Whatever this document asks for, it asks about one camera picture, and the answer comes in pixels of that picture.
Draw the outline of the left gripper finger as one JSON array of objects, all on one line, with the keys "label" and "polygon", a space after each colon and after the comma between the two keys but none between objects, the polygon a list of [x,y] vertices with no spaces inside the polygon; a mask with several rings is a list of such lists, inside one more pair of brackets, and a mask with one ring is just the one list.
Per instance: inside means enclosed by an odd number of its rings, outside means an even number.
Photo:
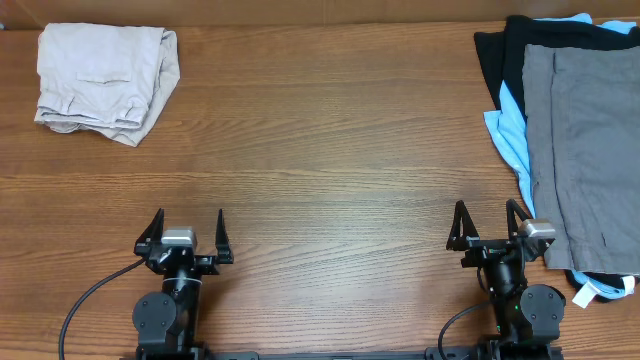
[{"label": "left gripper finger", "polygon": [[226,231],[223,210],[220,209],[217,217],[215,247],[218,258],[232,258],[233,252],[230,246],[229,237]]},{"label": "left gripper finger", "polygon": [[139,238],[136,240],[136,246],[149,245],[159,242],[164,229],[164,209],[159,208],[156,212],[153,220],[142,232]]}]

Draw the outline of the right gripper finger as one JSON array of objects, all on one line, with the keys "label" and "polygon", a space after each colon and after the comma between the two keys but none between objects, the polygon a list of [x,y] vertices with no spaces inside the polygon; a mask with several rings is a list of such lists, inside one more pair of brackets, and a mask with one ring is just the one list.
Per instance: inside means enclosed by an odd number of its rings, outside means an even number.
[{"label": "right gripper finger", "polygon": [[509,199],[505,204],[507,215],[508,236],[513,239],[518,234],[519,222],[524,222],[531,216],[514,200]]},{"label": "right gripper finger", "polygon": [[454,209],[453,223],[447,242],[468,243],[469,241],[478,239],[479,234],[464,204],[464,201],[457,201]]}]

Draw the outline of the grey shorts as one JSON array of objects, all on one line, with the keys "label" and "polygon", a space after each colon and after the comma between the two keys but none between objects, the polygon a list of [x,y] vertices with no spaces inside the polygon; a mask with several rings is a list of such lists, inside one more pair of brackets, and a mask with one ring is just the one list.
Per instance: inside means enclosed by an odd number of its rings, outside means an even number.
[{"label": "grey shorts", "polygon": [[535,213],[548,267],[639,272],[639,50],[529,45],[524,85]]}]

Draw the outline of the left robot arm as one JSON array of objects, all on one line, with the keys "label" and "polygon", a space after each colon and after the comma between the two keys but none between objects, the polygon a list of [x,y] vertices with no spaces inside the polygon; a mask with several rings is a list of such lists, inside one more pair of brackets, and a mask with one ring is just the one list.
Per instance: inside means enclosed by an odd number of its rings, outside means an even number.
[{"label": "left robot arm", "polygon": [[163,277],[162,289],[144,295],[134,306],[132,322],[138,332],[138,359],[211,359],[211,350],[196,340],[202,278],[218,275],[234,262],[224,215],[218,213],[214,255],[197,253],[191,227],[164,228],[158,210],[134,245],[134,254]]}]

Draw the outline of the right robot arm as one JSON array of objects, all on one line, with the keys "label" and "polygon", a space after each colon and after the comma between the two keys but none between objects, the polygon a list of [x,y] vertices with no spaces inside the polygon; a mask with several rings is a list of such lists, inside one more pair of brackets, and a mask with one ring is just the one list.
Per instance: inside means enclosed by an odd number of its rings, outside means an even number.
[{"label": "right robot arm", "polygon": [[526,264],[542,257],[555,241],[555,229],[545,219],[534,219],[513,199],[506,204],[508,237],[483,240],[465,203],[455,204],[446,248],[464,253],[463,268],[474,268],[488,300],[462,310],[440,330],[437,351],[443,359],[446,331],[456,320],[485,307],[493,309],[495,335],[483,336],[477,345],[459,351],[474,360],[553,360],[563,357],[551,343],[560,337],[566,297],[558,289],[544,284],[530,285]]}]

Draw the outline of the light blue t-shirt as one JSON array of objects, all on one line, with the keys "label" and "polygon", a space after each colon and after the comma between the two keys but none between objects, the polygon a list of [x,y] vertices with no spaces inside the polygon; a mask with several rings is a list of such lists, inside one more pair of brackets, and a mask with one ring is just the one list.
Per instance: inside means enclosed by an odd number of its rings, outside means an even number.
[{"label": "light blue t-shirt", "polygon": [[[596,25],[586,14],[566,19],[542,19],[540,21],[575,21]],[[596,26],[624,34],[637,27],[633,23],[621,21],[609,21]],[[533,201],[525,98],[524,110],[519,111],[510,91],[505,85],[502,85],[499,99],[502,108],[498,110],[494,106],[492,111],[487,112],[484,116],[485,124],[498,152],[515,172],[526,206],[534,216],[537,216]],[[598,300],[603,302],[621,299],[632,294],[639,281],[639,272],[636,275],[619,275],[561,270],[565,272],[574,287],[593,293]]]}]

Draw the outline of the black t-shirt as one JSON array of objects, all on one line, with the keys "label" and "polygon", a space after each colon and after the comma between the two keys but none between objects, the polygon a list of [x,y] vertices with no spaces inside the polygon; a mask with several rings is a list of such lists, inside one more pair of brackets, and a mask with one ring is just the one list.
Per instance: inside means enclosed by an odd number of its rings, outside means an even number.
[{"label": "black t-shirt", "polygon": [[639,29],[619,33],[575,21],[540,21],[511,15],[501,32],[474,34],[476,53],[494,106],[502,108],[500,88],[505,85],[519,111],[524,110],[522,69],[528,45],[548,48],[573,47],[590,50],[623,50],[639,45]]}]

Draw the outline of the folded beige shorts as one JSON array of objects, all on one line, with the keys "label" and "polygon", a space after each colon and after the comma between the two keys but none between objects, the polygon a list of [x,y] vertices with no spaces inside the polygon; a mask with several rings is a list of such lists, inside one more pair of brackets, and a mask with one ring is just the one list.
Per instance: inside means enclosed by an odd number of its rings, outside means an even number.
[{"label": "folded beige shorts", "polygon": [[34,121],[136,147],[181,78],[177,34],[162,27],[50,23],[38,38]]}]

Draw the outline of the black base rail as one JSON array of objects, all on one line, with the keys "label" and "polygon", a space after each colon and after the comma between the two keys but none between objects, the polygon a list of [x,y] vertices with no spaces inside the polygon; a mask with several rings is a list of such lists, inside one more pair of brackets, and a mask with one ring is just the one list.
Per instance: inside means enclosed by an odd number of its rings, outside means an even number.
[{"label": "black base rail", "polygon": [[[561,348],[551,348],[551,352],[534,353],[534,355],[518,355],[506,353],[501,359],[552,359],[563,360]],[[492,359],[489,355],[478,355],[475,347],[457,346],[443,349],[446,357],[442,357],[437,348],[423,351],[403,352],[337,352],[337,353],[296,353],[296,354],[259,354],[257,352],[212,353],[205,359],[211,360],[475,360]]]}]

